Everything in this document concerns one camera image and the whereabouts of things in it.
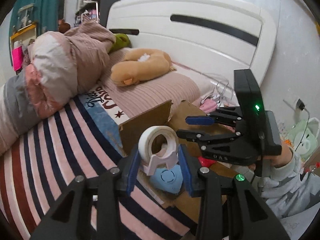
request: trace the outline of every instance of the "hand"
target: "hand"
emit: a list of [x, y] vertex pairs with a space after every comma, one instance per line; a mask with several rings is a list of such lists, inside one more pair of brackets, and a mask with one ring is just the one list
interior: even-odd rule
[[[287, 165], [292, 159], [292, 152], [289, 146], [283, 141], [281, 141], [281, 146], [282, 146], [281, 155], [264, 156], [264, 159], [271, 160], [271, 166], [275, 166], [276, 168], [280, 168]], [[256, 169], [256, 165], [255, 164], [249, 165], [248, 168], [254, 171]]]

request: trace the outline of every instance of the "bed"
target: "bed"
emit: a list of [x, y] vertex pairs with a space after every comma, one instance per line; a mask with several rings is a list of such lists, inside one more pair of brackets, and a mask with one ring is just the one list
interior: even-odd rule
[[[167, 52], [176, 72], [135, 87], [111, 82], [110, 68], [126, 49], [110, 54], [98, 84], [20, 136], [0, 157], [0, 209], [20, 239], [29, 239], [76, 175], [95, 177], [123, 156], [118, 125], [172, 99], [198, 104], [225, 89], [235, 104], [233, 70], [250, 68], [261, 84], [276, 41], [276, 25], [262, 8], [241, 0], [123, 0], [107, 28], [127, 33], [133, 48]], [[212, 78], [219, 74], [228, 82]], [[180, 239], [196, 224], [175, 207], [162, 208], [137, 182], [120, 201], [125, 239]], [[95, 239], [95, 207], [92, 239]]]

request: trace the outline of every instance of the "striped bed sheet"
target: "striped bed sheet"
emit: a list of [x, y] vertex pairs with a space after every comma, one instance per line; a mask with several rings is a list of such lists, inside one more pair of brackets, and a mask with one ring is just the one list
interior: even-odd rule
[[[0, 209], [21, 239], [30, 238], [75, 176], [91, 178], [116, 166], [122, 158], [118, 124], [127, 119], [110, 95], [95, 87], [20, 136], [0, 157]], [[126, 240], [176, 240], [196, 228], [177, 208], [162, 208], [139, 182], [119, 206]], [[91, 225], [94, 240], [94, 206]]]

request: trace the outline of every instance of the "white tape roll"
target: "white tape roll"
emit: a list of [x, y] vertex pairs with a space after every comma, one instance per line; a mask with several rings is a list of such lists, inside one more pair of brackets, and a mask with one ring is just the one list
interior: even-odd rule
[[164, 156], [178, 151], [179, 141], [175, 131], [169, 126], [151, 126], [141, 135], [138, 143], [138, 150], [142, 160], [148, 165], [152, 156], [151, 146], [158, 135], [163, 135], [167, 140], [167, 150]]

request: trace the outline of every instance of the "power cord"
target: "power cord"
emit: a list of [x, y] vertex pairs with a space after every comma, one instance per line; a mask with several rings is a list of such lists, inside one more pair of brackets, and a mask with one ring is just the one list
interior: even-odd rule
[[298, 149], [298, 147], [299, 147], [300, 144], [302, 143], [302, 139], [303, 139], [304, 135], [306, 134], [306, 130], [307, 130], [307, 127], [308, 127], [308, 122], [309, 122], [309, 119], [310, 119], [310, 112], [306, 109], [306, 106], [305, 106], [305, 104], [302, 102], [301, 99], [299, 99], [299, 100], [297, 101], [296, 109], [300, 109], [301, 111], [305, 110], [305, 111], [308, 113], [308, 119], [307, 119], [307, 123], [306, 123], [306, 127], [305, 127], [305, 129], [304, 129], [303, 135], [302, 135], [302, 137], [301, 137], [301, 140], [300, 140], [298, 146], [296, 147], [295, 151]]

